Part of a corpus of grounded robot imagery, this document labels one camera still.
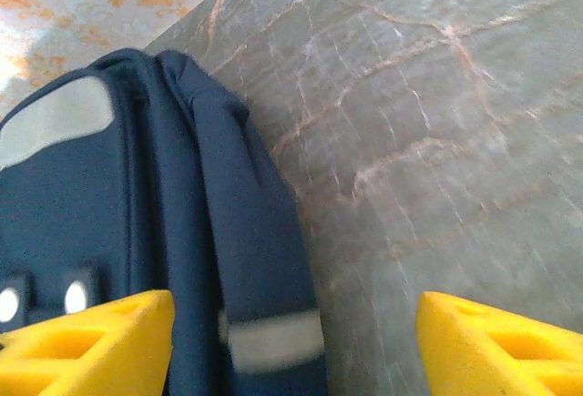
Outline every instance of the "reflective strip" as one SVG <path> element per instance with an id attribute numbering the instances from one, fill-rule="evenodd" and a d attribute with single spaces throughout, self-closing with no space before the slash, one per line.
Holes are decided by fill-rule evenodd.
<path id="1" fill-rule="evenodd" d="M 243 373 L 280 371 L 324 352 L 318 310 L 230 325 L 228 339 L 235 370 Z"/>
<path id="2" fill-rule="evenodd" d="M 100 79 L 73 80 L 6 122 L 0 131 L 0 170 L 54 144 L 101 132 L 113 119 L 111 97 Z"/>

